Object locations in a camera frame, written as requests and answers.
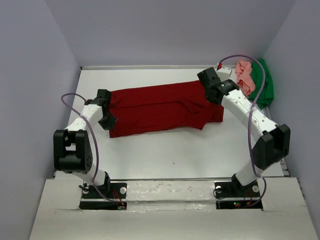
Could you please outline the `red t-shirt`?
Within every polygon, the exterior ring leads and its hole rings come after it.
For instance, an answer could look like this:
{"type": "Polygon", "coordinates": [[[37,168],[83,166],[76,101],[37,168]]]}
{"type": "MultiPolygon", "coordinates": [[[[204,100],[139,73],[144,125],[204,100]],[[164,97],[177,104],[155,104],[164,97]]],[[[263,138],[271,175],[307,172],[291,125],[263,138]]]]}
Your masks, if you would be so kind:
{"type": "Polygon", "coordinates": [[[184,127],[202,130],[224,118],[224,108],[206,100],[198,80],[115,90],[110,112],[116,118],[110,138],[184,127]]]}

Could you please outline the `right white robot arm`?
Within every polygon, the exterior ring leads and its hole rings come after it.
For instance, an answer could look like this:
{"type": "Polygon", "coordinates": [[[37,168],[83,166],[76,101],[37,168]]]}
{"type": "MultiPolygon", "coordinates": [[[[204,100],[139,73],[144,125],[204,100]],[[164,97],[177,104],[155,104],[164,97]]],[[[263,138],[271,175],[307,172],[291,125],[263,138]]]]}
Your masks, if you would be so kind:
{"type": "Polygon", "coordinates": [[[289,153],[291,130],[286,124],[279,125],[253,107],[240,87],[231,79],[222,81],[214,68],[197,74],[204,88],[205,98],[230,111],[248,131],[249,161],[221,186],[221,191],[242,196],[253,182],[273,164],[289,153]]]}

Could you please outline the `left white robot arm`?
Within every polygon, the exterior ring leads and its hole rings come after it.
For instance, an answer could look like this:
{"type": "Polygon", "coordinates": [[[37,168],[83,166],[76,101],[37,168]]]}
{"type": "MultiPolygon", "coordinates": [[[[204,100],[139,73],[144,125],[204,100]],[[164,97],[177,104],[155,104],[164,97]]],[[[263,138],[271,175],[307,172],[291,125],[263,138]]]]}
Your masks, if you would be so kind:
{"type": "Polygon", "coordinates": [[[116,118],[110,112],[112,93],[107,89],[98,89],[94,99],[85,99],[77,93],[65,93],[61,102],[77,118],[66,128],[57,129],[53,134],[53,164],[56,171],[72,174],[89,186],[97,196],[114,202],[107,196],[111,191],[109,174],[99,168],[100,156],[98,141],[93,131],[96,124],[103,130],[112,130],[116,118]],[[77,96],[84,101],[81,112],[69,105],[64,98],[77,96]]]}

